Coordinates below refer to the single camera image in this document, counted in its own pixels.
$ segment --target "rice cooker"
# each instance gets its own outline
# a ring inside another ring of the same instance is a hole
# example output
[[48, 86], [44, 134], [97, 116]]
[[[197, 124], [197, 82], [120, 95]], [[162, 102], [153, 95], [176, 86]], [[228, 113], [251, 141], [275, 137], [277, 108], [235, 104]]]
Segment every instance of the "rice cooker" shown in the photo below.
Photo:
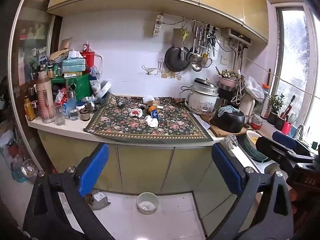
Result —
[[218, 87], [208, 80], [195, 78], [191, 86], [188, 107], [196, 114], [209, 114], [214, 111], [218, 98]]

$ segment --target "red box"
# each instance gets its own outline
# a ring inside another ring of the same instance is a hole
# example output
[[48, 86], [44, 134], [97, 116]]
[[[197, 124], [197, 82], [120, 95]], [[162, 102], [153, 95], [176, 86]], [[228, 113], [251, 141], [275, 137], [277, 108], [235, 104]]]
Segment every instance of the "red box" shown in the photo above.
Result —
[[80, 54], [85, 58], [87, 66], [92, 67], [94, 65], [94, 52], [80, 52]]

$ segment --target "yellow bottle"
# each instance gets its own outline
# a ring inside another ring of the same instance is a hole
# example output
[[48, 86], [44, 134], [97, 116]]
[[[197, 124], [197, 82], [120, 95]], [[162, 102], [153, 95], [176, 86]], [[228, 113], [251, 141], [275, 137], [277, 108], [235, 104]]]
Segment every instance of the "yellow bottle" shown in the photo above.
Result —
[[26, 113], [28, 121], [32, 121], [36, 118], [28, 96], [24, 97], [24, 111]]

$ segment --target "potted plant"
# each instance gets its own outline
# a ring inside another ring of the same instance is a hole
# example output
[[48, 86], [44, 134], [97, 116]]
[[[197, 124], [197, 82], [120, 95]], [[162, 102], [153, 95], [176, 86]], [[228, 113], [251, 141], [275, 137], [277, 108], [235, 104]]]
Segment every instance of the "potted plant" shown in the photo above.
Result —
[[284, 98], [283, 94], [281, 94], [281, 96], [278, 96], [278, 95], [271, 96], [271, 98], [269, 100], [271, 112], [267, 118], [268, 123], [270, 123], [272, 125], [275, 124], [278, 113], [279, 113], [281, 107], [283, 106], [283, 98]]

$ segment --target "screw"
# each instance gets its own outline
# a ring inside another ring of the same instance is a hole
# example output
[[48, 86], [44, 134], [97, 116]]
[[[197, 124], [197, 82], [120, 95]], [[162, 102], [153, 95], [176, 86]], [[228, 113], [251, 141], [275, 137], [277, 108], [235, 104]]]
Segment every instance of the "screw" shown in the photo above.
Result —
[[70, 167], [67, 168], [67, 172], [68, 173], [74, 173], [75, 170], [76, 170], [76, 168], [74, 166], [70, 166]]
[[253, 169], [252, 167], [246, 167], [246, 168], [245, 168], [245, 171], [246, 171], [247, 173], [254, 173], [254, 169]]
[[44, 175], [45, 175], [45, 171], [39, 171], [39, 172], [38, 172], [38, 176], [39, 176], [39, 177], [43, 177]]
[[282, 174], [281, 171], [276, 171], [276, 175], [277, 175], [278, 177], [282, 177], [282, 176], [283, 176], [283, 174]]

